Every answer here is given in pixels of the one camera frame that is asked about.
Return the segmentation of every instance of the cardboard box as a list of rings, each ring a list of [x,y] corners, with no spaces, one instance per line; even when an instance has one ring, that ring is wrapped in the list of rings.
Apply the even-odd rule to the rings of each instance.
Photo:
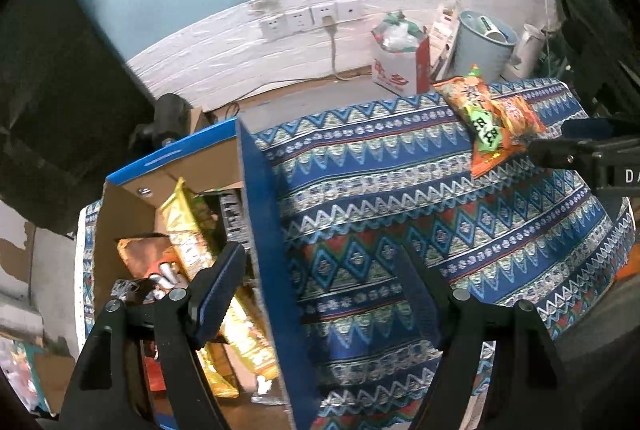
[[[431,63],[428,38],[418,45],[415,52],[388,52],[375,41],[372,49],[371,75],[375,83],[402,96],[429,90]]]
[[[43,352],[33,354],[34,373],[52,414],[59,414],[62,409],[66,387],[75,366],[76,361],[70,356],[54,356]]]
[[[95,224],[96,317],[110,299],[113,282],[130,277],[114,241],[162,231],[156,209],[173,193],[179,177],[196,193],[241,188],[254,271],[267,310],[264,321],[278,359],[289,421],[292,430],[307,430],[321,397],[289,279],[273,171],[239,119],[197,131],[107,177]]]

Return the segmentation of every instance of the screw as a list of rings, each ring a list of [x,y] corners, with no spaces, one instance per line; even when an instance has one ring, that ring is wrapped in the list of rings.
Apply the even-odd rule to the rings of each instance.
[[[453,289],[453,298],[460,300],[461,302],[466,302],[471,298],[471,295],[466,289]]]
[[[113,313],[120,308],[120,300],[109,300],[104,308],[107,309],[108,312]]]
[[[518,307],[527,313],[530,313],[533,309],[535,309],[535,306],[531,302],[529,302],[529,300],[519,300]]]
[[[187,296],[187,291],[182,288],[172,289],[172,291],[169,293],[169,298],[171,298],[174,302],[182,300],[185,296]]]

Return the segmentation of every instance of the chip bag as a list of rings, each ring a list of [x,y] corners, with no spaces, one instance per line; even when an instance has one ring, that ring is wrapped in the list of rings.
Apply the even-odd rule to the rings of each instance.
[[[433,87],[475,134],[471,175],[479,177],[514,153],[524,151],[529,137],[545,126],[521,96],[491,99],[477,66],[465,77]]]

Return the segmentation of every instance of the patterned fabric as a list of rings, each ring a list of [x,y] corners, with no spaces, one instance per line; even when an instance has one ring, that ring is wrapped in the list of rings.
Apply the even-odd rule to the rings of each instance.
[[[520,94],[556,137],[586,114],[553,79],[492,84]],[[470,176],[465,127],[437,93],[332,110],[255,135],[271,161],[291,283],[324,396],[316,429],[411,420],[440,353],[421,339],[394,276],[400,245],[479,299],[526,298],[552,337],[623,265],[628,200],[610,219],[581,178],[526,156]],[[488,384],[484,344],[476,393]]]
[[[84,307],[84,337],[88,338],[94,328],[94,241],[95,222],[102,201],[89,204],[84,209],[84,250],[82,254],[82,304]]]

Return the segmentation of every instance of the wall socket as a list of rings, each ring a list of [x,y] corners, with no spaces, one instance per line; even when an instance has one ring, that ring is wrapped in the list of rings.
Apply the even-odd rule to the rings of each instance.
[[[314,18],[316,27],[322,27],[322,19],[325,16],[331,16],[334,22],[338,21],[338,8],[335,2],[327,2],[324,4],[317,4],[311,6],[311,14]]]
[[[338,0],[335,6],[338,12],[338,22],[362,18],[362,0]]]
[[[277,40],[289,36],[289,27],[285,15],[275,15],[260,20],[262,35],[268,40]]]
[[[333,18],[337,24],[360,19],[364,16],[362,0],[337,0],[286,11],[261,19],[260,29],[267,40],[277,40],[295,32],[324,27],[322,19],[326,16]]]
[[[314,28],[314,20],[311,17],[311,9],[297,9],[295,11],[288,11],[285,13],[287,17],[287,27],[289,32],[293,34],[299,31],[308,31]]]

